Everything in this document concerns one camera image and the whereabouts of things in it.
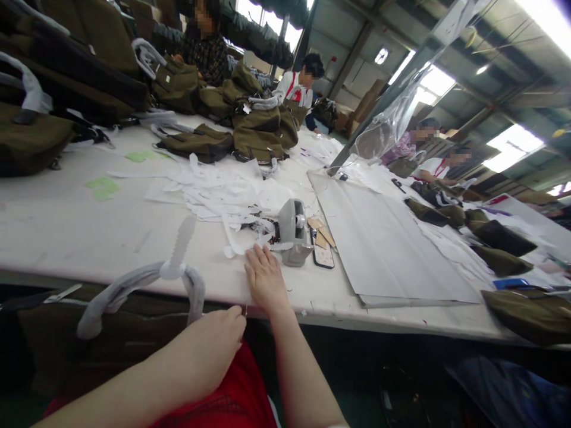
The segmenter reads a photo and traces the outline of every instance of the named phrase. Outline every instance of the red lanyard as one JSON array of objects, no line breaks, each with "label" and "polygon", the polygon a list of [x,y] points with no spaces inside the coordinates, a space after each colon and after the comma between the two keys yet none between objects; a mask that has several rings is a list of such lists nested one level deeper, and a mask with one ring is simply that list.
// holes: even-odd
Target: red lanyard
[{"label": "red lanyard", "polygon": [[446,160],[446,159],[443,159],[442,162],[440,162],[440,165],[438,166],[438,168],[437,168],[436,171],[434,172],[434,176],[435,176],[436,178],[438,178],[438,176],[439,176],[440,174],[442,174],[443,171],[446,169],[446,167],[444,167],[443,169],[440,170],[440,172],[438,172],[438,169],[442,166],[442,164],[444,163],[445,160]]},{"label": "red lanyard", "polygon": [[296,73],[293,73],[293,80],[291,81],[291,86],[287,91],[287,94],[285,94],[285,98],[287,99],[290,95],[291,90],[293,89],[293,84],[296,82]]}]

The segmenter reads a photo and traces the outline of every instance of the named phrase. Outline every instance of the smartphone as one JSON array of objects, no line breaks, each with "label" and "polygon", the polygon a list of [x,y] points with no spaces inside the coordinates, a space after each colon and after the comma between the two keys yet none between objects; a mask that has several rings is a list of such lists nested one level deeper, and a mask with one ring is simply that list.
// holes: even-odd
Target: smartphone
[{"label": "smartphone", "polygon": [[320,268],[333,269],[335,262],[333,261],[333,253],[329,243],[327,243],[327,248],[321,248],[315,244],[315,238],[317,237],[316,229],[311,229],[310,235],[311,243],[313,244],[313,262]]}]

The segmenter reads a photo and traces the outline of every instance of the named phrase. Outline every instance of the sticky note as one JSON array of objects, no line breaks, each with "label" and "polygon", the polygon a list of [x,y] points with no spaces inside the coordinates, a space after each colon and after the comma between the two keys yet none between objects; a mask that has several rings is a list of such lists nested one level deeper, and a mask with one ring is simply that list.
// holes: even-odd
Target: sticky note
[{"label": "sticky note", "polygon": [[101,177],[89,181],[85,183],[85,187],[90,188],[93,191],[95,200],[99,202],[113,199],[111,195],[119,190],[117,183],[107,177]]},{"label": "sticky note", "polygon": [[93,195],[95,196],[95,200],[97,202],[103,202],[109,199],[113,199],[111,193],[109,193],[107,189],[104,188],[93,189]]},{"label": "sticky note", "polygon": [[132,152],[125,155],[125,157],[133,162],[144,162],[146,157],[142,153]]},{"label": "sticky note", "polygon": [[318,217],[311,217],[308,219],[308,224],[312,229],[319,229],[325,226]]},{"label": "sticky note", "polygon": [[143,155],[145,159],[157,159],[156,153],[151,150],[145,150],[144,152],[141,152],[141,155]]}]

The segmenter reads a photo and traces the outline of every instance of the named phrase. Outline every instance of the person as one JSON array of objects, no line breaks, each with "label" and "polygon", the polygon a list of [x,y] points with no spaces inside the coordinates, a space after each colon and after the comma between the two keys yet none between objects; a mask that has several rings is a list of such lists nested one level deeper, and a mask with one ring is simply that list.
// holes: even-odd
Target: person
[{"label": "person", "polygon": [[325,69],[321,57],[317,53],[310,53],[303,58],[302,70],[286,71],[277,87],[277,90],[283,93],[284,100],[287,100],[284,103],[291,108],[298,122],[301,124],[306,121],[308,129],[316,134],[320,132],[310,111],[313,101],[311,87],[324,75]]},{"label": "person", "polygon": [[[267,247],[246,256],[250,293],[274,334],[287,425],[348,426],[297,323],[280,263]],[[210,312],[147,360],[49,409],[34,427],[276,427],[260,371],[241,343],[245,328],[239,306]]]},{"label": "person", "polygon": [[412,158],[416,154],[416,147],[438,135],[439,128],[440,122],[436,118],[421,120],[413,130],[406,131],[391,150],[381,156],[381,162],[389,165],[398,158]]},{"label": "person", "polygon": [[472,157],[467,149],[453,149],[443,158],[432,158],[424,161],[416,168],[411,177],[424,182],[442,181],[446,185],[455,185],[459,181],[446,178],[451,166],[461,165]]},{"label": "person", "polygon": [[196,0],[194,16],[173,59],[195,65],[198,77],[210,86],[221,86],[228,68],[228,46],[220,33],[219,0]]}]

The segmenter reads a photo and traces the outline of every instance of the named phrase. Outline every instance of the white shirt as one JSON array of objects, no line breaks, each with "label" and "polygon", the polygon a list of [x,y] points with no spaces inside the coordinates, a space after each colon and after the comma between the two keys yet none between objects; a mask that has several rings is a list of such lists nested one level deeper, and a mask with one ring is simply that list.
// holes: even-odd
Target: white shirt
[{"label": "white shirt", "polygon": [[313,91],[299,84],[299,72],[294,73],[292,71],[286,71],[278,83],[278,87],[274,91],[274,94],[278,96],[281,95],[283,97],[281,98],[282,102],[284,98],[293,99],[294,97],[299,97],[299,100],[296,100],[299,102],[299,106],[311,110]]},{"label": "white shirt", "polygon": [[420,164],[419,167],[414,170],[411,176],[419,180],[421,177],[421,171],[426,171],[427,173],[435,176],[436,178],[443,179],[444,177],[446,177],[446,174],[448,174],[448,171],[450,170],[449,166],[442,165],[443,162],[444,159],[442,158],[428,159],[422,162],[422,164]]}]

